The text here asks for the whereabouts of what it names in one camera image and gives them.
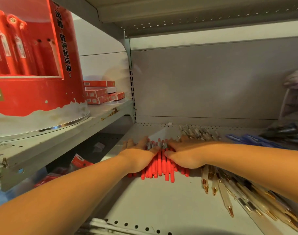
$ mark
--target right hand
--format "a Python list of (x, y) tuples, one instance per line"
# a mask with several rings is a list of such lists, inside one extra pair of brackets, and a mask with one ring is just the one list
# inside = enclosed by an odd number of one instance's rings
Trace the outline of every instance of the right hand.
[(220, 142), (205, 142), (182, 135), (180, 142), (172, 139), (167, 141), (176, 152), (166, 151), (165, 156), (181, 167), (194, 169), (207, 164), (209, 152), (206, 146), (217, 143)]

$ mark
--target upper shelf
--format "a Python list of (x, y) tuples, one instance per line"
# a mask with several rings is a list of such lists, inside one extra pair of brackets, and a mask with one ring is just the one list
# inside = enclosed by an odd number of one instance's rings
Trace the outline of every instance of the upper shelf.
[[(298, 0), (86, 0), (97, 13), (84, 13), (82, 0), (56, 1), (83, 19), (97, 15), (128, 38), (298, 19)], [(76, 2), (80, 8), (72, 8)]]
[(54, 132), (0, 143), (0, 188), (7, 191), (53, 160), (80, 144), (125, 114), (134, 114), (129, 99), (90, 105), (91, 116)]

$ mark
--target forearm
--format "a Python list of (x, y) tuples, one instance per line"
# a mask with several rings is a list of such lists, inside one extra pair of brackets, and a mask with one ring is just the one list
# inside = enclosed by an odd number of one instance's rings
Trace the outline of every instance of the forearm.
[(114, 157), (33, 189), (0, 206), (0, 234), (73, 234), (127, 171)]
[(208, 164), (256, 182), (298, 203), (298, 151), (241, 144), (213, 144)]

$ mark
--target cylindrical display stand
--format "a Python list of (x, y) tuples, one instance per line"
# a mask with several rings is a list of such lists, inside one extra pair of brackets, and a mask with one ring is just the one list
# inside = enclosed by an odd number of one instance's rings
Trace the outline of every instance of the cylindrical display stand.
[(86, 119), (83, 86), (71, 13), (51, 0), (0, 0), (0, 142)]

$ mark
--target gray back panel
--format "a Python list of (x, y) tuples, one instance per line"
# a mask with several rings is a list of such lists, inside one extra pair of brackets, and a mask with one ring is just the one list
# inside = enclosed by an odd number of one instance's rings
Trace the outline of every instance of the gray back panel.
[(298, 38), (132, 51), (137, 116), (277, 119)]

